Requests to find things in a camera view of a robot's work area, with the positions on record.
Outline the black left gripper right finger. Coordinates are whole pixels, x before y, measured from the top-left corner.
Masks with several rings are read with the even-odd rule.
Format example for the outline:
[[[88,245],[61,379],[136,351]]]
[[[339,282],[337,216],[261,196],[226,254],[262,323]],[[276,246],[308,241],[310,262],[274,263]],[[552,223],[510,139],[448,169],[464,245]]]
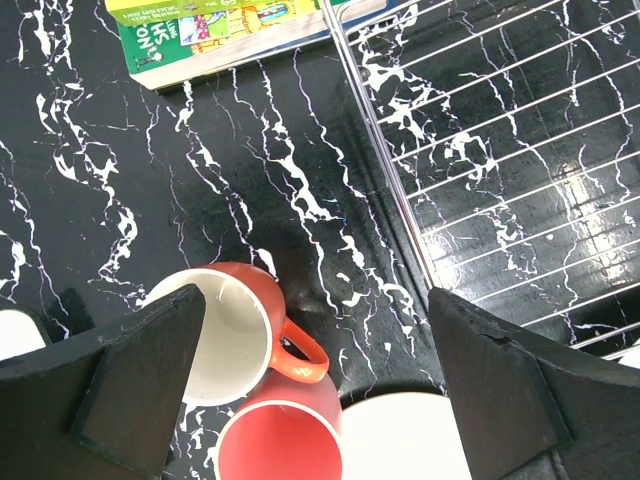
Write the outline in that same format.
[[[429,322],[475,479],[636,479],[639,372],[433,288]]]

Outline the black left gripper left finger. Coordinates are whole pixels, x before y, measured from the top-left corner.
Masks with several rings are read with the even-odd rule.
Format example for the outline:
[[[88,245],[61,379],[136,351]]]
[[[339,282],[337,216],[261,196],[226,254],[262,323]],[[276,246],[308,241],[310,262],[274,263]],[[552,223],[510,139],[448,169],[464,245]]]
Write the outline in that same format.
[[[188,284],[2,361],[2,478],[161,478],[204,313]]]

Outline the white scalloped plate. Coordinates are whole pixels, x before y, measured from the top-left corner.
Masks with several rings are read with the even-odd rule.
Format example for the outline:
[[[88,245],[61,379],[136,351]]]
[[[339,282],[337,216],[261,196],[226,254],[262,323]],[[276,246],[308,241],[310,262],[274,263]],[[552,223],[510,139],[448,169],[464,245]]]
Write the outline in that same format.
[[[632,368],[640,368],[640,340],[637,340],[632,346],[616,351],[604,356],[605,360],[615,361],[619,365],[629,366]]]

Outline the cream pink leaf plate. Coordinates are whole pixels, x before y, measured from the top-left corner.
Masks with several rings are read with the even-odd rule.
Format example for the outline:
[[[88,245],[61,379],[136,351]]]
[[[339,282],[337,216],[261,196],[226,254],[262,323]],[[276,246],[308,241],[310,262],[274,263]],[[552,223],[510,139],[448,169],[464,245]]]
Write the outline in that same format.
[[[424,392],[379,395],[341,420],[345,479],[469,479],[450,400]]]

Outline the wire dish rack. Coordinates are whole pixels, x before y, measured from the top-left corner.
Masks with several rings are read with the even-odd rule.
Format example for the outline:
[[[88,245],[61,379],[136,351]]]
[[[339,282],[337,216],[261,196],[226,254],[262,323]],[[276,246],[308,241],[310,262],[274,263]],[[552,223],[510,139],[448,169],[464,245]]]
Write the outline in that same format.
[[[604,356],[639,340],[639,5],[324,14],[419,268]]]

